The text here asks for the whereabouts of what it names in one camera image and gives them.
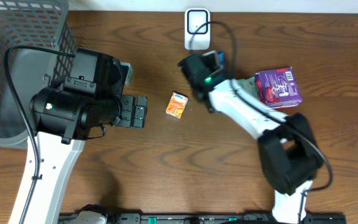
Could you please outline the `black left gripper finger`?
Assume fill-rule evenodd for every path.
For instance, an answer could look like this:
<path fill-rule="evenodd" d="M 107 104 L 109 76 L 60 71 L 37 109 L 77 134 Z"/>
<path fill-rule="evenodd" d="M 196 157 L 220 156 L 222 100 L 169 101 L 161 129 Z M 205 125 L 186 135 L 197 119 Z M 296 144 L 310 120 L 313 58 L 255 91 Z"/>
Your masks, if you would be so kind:
<path fill-rule="evenodd" d="M 132 95 L 121 96 L 122 111 L 120 115 L 120 121 L 116 126 L 129 128 L 133 124 L 133 112 L 135 107 L 135 97 Z"/>
<path fill-rule="evenodd" d="M 138 96 L 135 103 L 133 128 L 142 129 L 145 126 L 145 117 L 147 114 L 147 97 Z"/>

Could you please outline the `orange tissue pack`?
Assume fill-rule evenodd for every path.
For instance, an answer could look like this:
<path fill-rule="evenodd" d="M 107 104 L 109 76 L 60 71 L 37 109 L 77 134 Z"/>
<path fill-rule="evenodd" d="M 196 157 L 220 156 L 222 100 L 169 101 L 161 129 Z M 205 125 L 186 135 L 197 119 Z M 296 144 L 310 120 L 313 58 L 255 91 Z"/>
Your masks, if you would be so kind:
<path fill-rule="evenodd" d="M 173 92 L 165 110 L 166 114 L 180 119 L 188 102 L 188 97 L 177 92 Z"/>

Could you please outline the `blue Oreo cookie pack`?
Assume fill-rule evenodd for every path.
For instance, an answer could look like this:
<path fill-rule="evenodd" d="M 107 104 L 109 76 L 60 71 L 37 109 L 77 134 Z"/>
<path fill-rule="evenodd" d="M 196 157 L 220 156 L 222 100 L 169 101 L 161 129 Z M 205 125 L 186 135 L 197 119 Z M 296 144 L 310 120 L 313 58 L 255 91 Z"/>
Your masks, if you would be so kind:
<path fill-rule="evenodd" d="M 223 51 L 219 51 L 218 58 L 219 58 L 220 67 L 224 68 L 226 64 L 226 54 Z"/>

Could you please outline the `mint green tissue pack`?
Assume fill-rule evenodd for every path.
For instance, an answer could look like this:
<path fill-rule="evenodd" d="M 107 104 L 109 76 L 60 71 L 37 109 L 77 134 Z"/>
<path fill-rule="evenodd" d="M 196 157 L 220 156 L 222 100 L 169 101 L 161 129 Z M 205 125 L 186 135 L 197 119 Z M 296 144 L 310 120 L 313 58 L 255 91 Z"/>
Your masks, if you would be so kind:
<path fill-rule="evenodd" d="M 248 79 L 239 79 L 237 82 L 243 89 L 245 89 L 246 92 L 248 92 L 254 98 L 260 100 L 259 91 L 257 89 L 257 85 L 254 77 Z"/>

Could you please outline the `purple pink tissue pack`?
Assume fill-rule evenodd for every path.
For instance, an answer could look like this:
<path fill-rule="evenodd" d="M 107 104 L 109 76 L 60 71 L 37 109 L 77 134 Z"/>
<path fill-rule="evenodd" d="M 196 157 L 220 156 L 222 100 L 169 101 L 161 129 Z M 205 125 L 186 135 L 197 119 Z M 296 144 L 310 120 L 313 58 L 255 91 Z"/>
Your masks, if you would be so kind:
<path fill-rule="evenodd" d="M 298 106 L 303 101 L 292 67 L 257 72 L 255 84 L 261 102 L 270 108 Z"/>

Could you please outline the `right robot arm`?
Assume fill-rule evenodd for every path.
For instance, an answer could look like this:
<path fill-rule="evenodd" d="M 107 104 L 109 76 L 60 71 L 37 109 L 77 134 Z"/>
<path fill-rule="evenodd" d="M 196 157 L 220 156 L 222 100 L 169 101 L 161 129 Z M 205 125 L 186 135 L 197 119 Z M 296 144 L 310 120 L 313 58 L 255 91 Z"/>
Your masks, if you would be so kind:
<path fill-rule="evenodd" d="M 307 119 L 276 111 L 254 98 L 219 65 L 217 56 L 191 54 L 178 67 L 209 109 L 230 117 L 256 139 L 262 172 L 275 191 L 273 218 L 301 223 L 306 196 L 323 165 Z"/>

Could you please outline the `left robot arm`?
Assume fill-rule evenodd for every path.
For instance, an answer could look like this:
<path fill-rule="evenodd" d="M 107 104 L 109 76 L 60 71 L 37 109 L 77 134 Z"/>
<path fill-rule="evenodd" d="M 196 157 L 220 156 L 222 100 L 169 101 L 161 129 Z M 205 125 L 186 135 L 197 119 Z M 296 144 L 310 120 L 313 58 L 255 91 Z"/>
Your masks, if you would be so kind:
<path fill-rule="evenodd" d="M 27 161 L 9 221 L 56 223 L 74 165 L 93 128 L 141 129 L 147 98 L 126 95 L 129 63 L 88 49 L 73 68 L 42 88 L 20 113 L 29 135 Z"/>

